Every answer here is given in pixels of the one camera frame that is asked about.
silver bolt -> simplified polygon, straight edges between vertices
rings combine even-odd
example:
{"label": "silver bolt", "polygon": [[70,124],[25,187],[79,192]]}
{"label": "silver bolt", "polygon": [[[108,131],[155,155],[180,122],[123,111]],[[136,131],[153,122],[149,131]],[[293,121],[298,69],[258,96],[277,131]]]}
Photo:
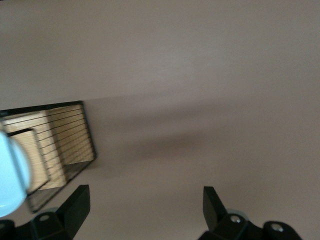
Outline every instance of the silver bolt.
{"label": "silver bolt", "polygon": [[241,222],[240,217],[238,217],[236,215],[232,215],[230,217],[230,219],[231,219],[232,222],[237,223],[237,224]]}
{"label": "silver bolt", "polygon": [[43,215],[43,216],[41,216],[41,217],[39,218],[39,221],[40,221],[40,222],[43,222],[43,221],[48,220],[48,219],[49,219],[49,215]]}
{"label": "silver bolt", "polygon": [[284,228],[279,225],[278,223],[272,223],[271,224],[271,228],[277,232],[283,232],[284,231]]}

light blue round object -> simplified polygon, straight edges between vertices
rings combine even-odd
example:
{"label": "light blue round object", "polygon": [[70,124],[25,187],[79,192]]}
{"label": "light blue round object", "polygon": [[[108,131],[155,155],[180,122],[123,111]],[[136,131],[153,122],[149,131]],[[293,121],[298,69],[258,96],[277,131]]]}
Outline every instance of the light blue round object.
{"label": "light blue round object", "polygon": [[14,212],[31,184],[29,159],[23,148],[0,131],[0,217]]}

wire grid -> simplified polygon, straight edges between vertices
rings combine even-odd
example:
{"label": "wire grid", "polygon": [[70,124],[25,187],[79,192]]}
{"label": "wire grid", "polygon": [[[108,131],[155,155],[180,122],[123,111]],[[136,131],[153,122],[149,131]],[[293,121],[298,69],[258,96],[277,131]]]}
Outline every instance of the wire grid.
{"label": "wire grid", "polygon": [[32,181],[27,202],[33,213],[96,158],[83,102],[62,105],[28,108],[34,111],[9,114],[2,119],[2,127],[8,133],[33,130],[12,136],[30,161]]}

blue plate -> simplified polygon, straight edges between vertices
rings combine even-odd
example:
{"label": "blue plate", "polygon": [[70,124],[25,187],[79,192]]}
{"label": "blue plate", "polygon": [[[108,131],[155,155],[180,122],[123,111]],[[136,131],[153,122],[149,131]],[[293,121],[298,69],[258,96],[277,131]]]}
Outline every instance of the blue plate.
{"label": "blue plate", "polygon": [[29,159],[23,148],[0,131],[0,217],[14,212],[31,184]]}

black wire basket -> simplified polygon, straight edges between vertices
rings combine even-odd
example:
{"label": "black wire basket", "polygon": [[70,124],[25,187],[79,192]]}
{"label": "black wire basket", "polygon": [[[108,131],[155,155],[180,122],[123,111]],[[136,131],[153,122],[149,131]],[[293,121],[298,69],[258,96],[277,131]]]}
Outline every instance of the black wire basket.
{"label": "black wire basket", "polygon": [[28,156],[26,200],[33,213],[97,157],[83,101],[0,110],[0,130]]}

